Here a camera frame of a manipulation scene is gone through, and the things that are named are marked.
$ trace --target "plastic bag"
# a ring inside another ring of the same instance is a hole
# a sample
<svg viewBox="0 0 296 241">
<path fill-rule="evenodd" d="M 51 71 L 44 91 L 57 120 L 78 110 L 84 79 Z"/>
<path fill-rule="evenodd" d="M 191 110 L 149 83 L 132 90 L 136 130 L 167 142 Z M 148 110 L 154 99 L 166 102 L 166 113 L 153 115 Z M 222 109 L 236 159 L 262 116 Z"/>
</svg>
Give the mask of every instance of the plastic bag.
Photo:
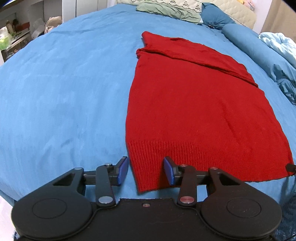
<svg viewBox="0 0 296 241">
<path fill-rule="evenodd" d="M 0 29 L 0 51 L 7 49 L 11 44 L 11 36 L 7 31 L 7 27 Z"/>
<path fill-rule="evenodd" d="M 45 23 L 40 18 L 33 23 L 33 27 L 35 31 L 32 33 L 32 39 L 35 39 L 39 36 L 39 34 L 41 34 L 42 32 L 44 33 Z"/>
</svg>

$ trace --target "bed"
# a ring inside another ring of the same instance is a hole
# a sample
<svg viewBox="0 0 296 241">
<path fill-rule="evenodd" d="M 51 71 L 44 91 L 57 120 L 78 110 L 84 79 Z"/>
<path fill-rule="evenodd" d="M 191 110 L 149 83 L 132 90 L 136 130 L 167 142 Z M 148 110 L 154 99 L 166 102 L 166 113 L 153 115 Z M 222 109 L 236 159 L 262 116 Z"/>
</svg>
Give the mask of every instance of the bed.
<svg viewBox="0 0 296 241">
<path fill-rule="evenodd" d="M 257 63 L 219 30 L 135 8 L 118 4 L 72 19 L 0 67 L 0 195 L 10 204 L 74 167 L 95 170 L 128 154 L 128 96 L 144 31 L 201 43 L 244 64 L 265 92 L 295 162 L 296 106 Z M 295 176 L 249 184 L 281 205 L 296 189 Z M 178 188 L 139 194 L 129 168 L 114 192 L 117 200 L 164 198 L 176 197 Z M 206 196 L 198 186 L 198 200 Z M 93 187 L 86 197 L 94 200 Z"/>
</svg>

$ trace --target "green pillow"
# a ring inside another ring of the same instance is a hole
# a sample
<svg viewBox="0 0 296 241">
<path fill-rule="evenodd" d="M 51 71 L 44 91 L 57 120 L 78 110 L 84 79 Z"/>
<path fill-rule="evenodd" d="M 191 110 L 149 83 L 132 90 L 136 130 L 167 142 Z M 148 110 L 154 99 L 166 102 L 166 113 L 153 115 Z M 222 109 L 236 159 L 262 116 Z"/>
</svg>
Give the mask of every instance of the green pillow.
<svg viewBox="0 0 296 241">
<path fill-rule="evenodd" d="M 140 12 L 160 14 L 163 16 L 176 18 L 196 24 L 200 23 L 201 20 L 200 15 L 191 9 L 185 9 L 179 6 L 172 6 L 165 3 L 143 2 L 140 3 L 136 9 Z"/>
</svg>

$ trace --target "black circular pad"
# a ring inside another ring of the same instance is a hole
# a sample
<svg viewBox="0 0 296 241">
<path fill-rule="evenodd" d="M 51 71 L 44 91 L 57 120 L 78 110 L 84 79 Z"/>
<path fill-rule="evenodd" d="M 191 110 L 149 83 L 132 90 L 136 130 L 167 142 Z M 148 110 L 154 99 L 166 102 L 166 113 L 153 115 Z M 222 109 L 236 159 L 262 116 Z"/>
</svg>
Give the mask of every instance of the black circular pad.
<svg viewBox="0 0 296 241">
<path fill-rule="evenodd" d="M 12 210 L 13 224 L 21 236 L 63 238 L 82 228 L 92 215 L 89 200 L 67 187 L 37 191 L 16 202 Z"/>
<path fill-rule="evenodd" d="M 67 210 L 67 204 L 59 199 L 48 198 L 34 204 L 32 211 L 39 218 L 57 218 Z"/>
<path fill-rule="evenodd" d="M 252 218 L 261 212 L 261 207 L 252 199 L 235 198 L 227 203 L 227 210 L 239 218 Z"/>
<path fill-rule="evenodd" d="M 215 192 L 201 206 L 208 225 L 236 240 L 257 240 L 270 235 L 280 224 L 280 206 L 269 196 L 250 188 Z"/>
</svg>

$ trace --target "black gripper base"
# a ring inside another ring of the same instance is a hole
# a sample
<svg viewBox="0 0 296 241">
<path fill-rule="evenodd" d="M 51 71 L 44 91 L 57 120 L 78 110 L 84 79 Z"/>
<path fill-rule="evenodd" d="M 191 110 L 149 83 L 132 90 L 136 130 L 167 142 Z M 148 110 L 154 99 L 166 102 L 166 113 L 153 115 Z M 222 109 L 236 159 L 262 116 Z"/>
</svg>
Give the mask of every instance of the black gripper base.
<svg viewBox="0 0 296 241">
<path fill-rule="evenodd" d="M 172 199 L 121 199 L 98 209 L 89 226 L 62 241 L 227 241 L 208 229 L 198 208 L 182 208 Z M 31 241 L 21 237 L 19 241 Z M 275 241 L 271 236 L 259 241 Z"/>
</svg>

